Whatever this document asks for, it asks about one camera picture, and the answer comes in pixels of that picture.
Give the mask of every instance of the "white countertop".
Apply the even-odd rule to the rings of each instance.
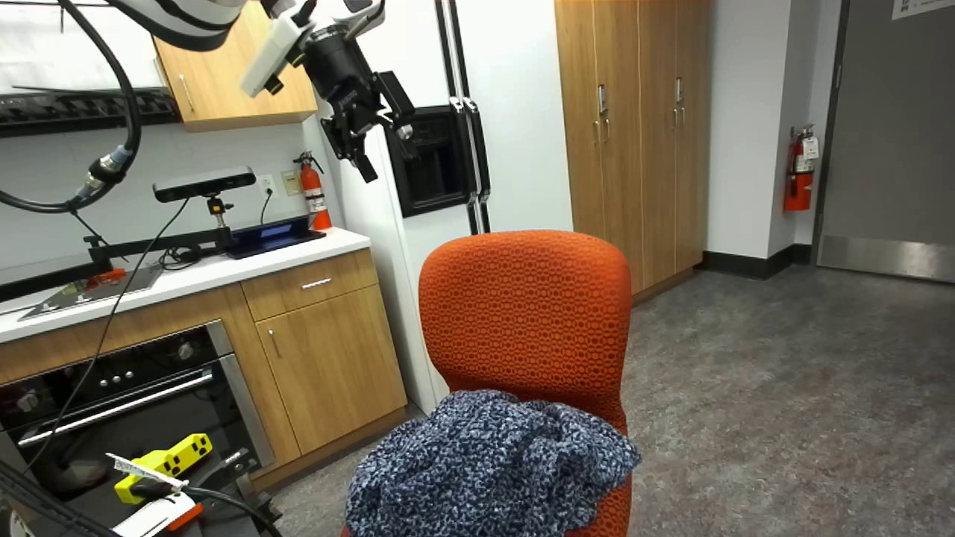
[[[228,287],[235,280],[250,280],[261,276],[309,267],[316,261],[328,261],[328,256],[341,256],[341,255],[352,255],[352,250],[364,250],[364,249],[370,249],[367,237],[335,226],[322,238],[301,243],[301,246],[280,249],[280,250],[270,250],[270,255],[258,255],[258,256],[246,256],[246,261],[207,256],[204,264],[197,264],[192,270],[165,273],[149,289],[138,289],[138,292],[122,295],[118,314],[149,307],[159,302],[173,302],[173,298],[195,295],[204,289]],[[100,298],[100,302],[76,305],[65,311],[31,317],[31,320],[22,320],[27,314],[24,307],[15,314],[0,314],[0,344],[103,320],[110,314],[115,302],[118,298]]]

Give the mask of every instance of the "knit blanket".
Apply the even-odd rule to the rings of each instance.
[[[456,390],[362,459],[346,522],[356,537],[562,537],[640,459],[628,437],[573,407]]]

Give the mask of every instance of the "oven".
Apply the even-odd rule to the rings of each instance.
[[[92,371],[79,365],[0,389],[0,456],[104,526],[134,511],[119,505],[122,474],[104,455],[138,459],[195,434],[207,434],[213,452],[182,478],[240,452],[249,455],[241,472],[273,459],[222,323],[103,355]]]

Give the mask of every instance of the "carpet floor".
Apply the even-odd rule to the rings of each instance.
[[[703,273],[632,311],[629,535],[952,535],[955,287]],[[277,490],[335,537],[367,447]]]

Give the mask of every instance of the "chair backrest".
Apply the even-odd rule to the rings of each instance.
[[[419,284],[424,344],[452,384],[559,401],[628,434],[620,374],[629,270],[582,234],[491,234],[434,250]],[[629,481],[577,537],[623,537]]]

